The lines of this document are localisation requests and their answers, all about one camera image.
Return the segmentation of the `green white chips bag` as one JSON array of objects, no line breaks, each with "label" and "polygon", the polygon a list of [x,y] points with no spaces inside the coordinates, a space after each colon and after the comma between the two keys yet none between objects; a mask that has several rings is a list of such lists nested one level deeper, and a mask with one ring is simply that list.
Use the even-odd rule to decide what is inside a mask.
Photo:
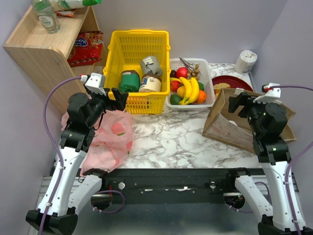
[{"label": "green white chips bag", "polygon": [[101,4],[101,0],[50,0],[55,11],[65,11]]}]

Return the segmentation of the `clear glass bottle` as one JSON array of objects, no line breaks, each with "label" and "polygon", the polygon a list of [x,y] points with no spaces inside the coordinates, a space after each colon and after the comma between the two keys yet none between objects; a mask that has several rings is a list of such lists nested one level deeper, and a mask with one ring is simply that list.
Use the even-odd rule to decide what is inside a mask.
[{"label": "clear glass bottle", "polygon": [[31,0],[31,5],[40,23],[49,33],[60,30],[59,20],[49,0]]}]

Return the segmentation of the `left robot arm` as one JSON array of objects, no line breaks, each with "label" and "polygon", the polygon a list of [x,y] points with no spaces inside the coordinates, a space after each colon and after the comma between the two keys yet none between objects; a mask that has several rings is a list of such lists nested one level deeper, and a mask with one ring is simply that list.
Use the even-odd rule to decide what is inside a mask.
[{"label": "left robot arm", "polygon": [[107,111],[125,110],[128,93],[113,88],[114,99],[110,99],[109,91],[104,88],[97,93],[75,93],[68,99],[69,119],[56,145],[59,161],[45,196],[37,209],[28,211],[25,218],[40,235],[73,234],[80,211],[102,187],[102,178],[107,172],[92,169],[76,191],[71,191],[95,136],[94,125]]}]

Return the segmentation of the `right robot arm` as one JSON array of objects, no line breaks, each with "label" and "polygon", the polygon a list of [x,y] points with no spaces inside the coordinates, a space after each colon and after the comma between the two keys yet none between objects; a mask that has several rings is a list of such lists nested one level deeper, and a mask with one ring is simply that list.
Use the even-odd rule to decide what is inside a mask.
[{"label": "right robot arm", "polygon": [[311,235],[296,200],[292,183],[291,155],[281,134],[288,123],[286,109],[275,102],[262,102],[246,92],[229,98],[228,111],[246,118],[253,134],[253,149],[268,182],[268,201],[243,168],[229,172],[234,187],[243,195],[258,222],[261,235]]}]

